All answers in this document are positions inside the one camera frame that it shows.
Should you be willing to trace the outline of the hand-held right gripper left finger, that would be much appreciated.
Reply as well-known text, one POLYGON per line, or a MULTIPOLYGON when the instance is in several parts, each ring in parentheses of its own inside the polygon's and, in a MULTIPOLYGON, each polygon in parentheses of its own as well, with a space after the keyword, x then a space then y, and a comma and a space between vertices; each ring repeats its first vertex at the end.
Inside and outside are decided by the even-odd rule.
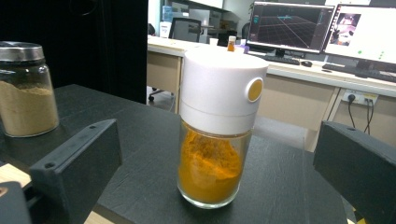
POLYGON ((91 124, 30 167, 49 224, 83 224, 122 164, 115 119, 91 124))

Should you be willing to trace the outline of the black shelf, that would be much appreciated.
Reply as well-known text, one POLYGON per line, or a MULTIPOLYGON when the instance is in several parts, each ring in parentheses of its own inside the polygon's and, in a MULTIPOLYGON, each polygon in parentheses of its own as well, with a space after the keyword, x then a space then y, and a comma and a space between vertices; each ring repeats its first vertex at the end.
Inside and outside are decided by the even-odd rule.
POLYGON ((252 137, 240 189, 219 209, 188 203, 177 189, 178 115, 78 85, 56 89, 57 129, 36 137, 0 132, 0 160, 23 171, 86 126, 115 119, 122 165, 95 210, 125 224, 347 224, 341 196, 308 151, 252 137))

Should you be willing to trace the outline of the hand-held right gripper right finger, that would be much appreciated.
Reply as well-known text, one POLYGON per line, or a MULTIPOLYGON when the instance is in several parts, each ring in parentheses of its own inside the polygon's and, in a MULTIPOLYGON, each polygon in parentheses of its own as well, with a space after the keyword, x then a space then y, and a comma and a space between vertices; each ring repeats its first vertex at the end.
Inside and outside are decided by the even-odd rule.
POLYGON ((396 224, 396 147, 324 121, 313 165, 369 224, 396 224))

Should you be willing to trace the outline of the black office chair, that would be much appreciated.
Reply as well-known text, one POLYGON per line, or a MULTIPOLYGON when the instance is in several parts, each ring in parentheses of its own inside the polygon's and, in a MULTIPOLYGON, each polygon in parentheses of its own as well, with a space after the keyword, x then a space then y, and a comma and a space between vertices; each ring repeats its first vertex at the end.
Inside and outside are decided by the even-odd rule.
POLYGON ((201 22, 188 18, 173 18, 166 38, 148 37, 147 85, 153 88, 148 99, 163 91, 178 95, 183 56, 187 49, 199 45, 201 22))

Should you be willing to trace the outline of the black keyboard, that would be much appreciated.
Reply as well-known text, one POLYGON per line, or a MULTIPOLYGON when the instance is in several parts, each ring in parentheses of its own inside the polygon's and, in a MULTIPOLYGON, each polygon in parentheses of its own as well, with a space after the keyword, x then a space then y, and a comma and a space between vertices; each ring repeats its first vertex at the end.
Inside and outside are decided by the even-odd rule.
POLYGON ((262 58, 268 62, 274 63, 286 63, 286 64, 293 64, 293 65, 300 65, 300 62, 291 58, 284 58, 284 57, 277 57, 277 56, 269 56, 264 55, 262 58))
POLYGON ((335 65, 331 63, 325 63, 322 66, 322 68, 325 70, 332 70, 332 71, 352 74, 355 75, 356 77, 374 78, 378 80, 396 83, 396 76, 386 75, 377 70, 360 69, 353 66, 335 65))

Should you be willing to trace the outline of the beige office desk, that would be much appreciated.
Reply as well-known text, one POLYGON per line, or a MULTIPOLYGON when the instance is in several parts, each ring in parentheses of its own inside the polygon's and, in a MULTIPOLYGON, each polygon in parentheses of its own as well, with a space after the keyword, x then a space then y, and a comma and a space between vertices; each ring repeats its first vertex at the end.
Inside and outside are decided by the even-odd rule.
MULTIPOLYGON (((175 95, 177 112, 180 93, 175 95)), ((306 129, 304 148, 313 150, 323 120, 350 124, 396 147, 396 84, 371 78, 325 72, 321 62, 312 67, 269 63, 259 114, 306 129), (344 102, 346 90, 377 94, 374 106, 344 102)))

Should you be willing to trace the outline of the white-lidded glass jar orange powder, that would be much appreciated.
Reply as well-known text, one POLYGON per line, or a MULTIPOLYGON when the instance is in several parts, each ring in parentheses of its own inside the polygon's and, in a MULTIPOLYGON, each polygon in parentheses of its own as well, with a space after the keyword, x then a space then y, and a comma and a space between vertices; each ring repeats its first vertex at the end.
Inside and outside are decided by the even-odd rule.
POLYGON ((212 48, 184 61, 177 187, 197 207, 220 208, 239 190, 269 63, 212 48))

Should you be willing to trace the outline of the black curtain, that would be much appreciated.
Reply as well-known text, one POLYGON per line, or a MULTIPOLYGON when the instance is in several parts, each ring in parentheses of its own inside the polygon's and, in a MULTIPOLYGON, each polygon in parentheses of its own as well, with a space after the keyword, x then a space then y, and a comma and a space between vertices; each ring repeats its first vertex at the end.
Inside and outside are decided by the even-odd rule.
POLYGON ((0 0, 0 41, 43 47, 55 88, 145 103, 149 0, 0 0))

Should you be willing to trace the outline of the metal-lidded glass jar tan powder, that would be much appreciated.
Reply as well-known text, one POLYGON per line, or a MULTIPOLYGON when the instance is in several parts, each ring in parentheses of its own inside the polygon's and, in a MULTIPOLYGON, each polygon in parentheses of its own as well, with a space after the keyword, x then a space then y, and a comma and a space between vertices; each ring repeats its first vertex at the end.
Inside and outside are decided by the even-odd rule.
POLYGON ((47 133, 59 125, 57 105, 43 48, 0 41, 0 118, 12 137, 47 133))

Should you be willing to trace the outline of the monitor with dark grid screen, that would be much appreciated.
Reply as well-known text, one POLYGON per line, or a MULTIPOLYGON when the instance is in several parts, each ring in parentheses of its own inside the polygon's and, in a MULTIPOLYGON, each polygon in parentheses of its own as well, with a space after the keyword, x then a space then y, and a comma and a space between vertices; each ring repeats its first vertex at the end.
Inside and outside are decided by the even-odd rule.
POLYGON ((320 53, 334 6, 256 1, 250 13, 247 44, 252 49, 320 53))

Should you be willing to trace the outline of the white wall power socket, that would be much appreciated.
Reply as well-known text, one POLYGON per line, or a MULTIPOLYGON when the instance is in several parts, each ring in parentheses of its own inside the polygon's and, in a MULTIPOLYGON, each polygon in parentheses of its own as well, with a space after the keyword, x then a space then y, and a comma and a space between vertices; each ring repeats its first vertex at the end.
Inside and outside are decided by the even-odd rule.
POLYGON ((346 90, 342 100, 344 102, 349 102, 353 99, 352 103, 357 105, 369 105, 374 106, 377 101, 378 95, 362 91, 346 90))

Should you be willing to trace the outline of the monitor with bright white screen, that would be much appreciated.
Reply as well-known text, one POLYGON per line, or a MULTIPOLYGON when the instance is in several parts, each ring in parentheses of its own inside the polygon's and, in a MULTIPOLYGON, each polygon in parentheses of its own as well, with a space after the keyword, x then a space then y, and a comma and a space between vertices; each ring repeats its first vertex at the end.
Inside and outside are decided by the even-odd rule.
POLYGON ((339 4, 322 50, 348 58, 396 63, 396 7, 339 4))

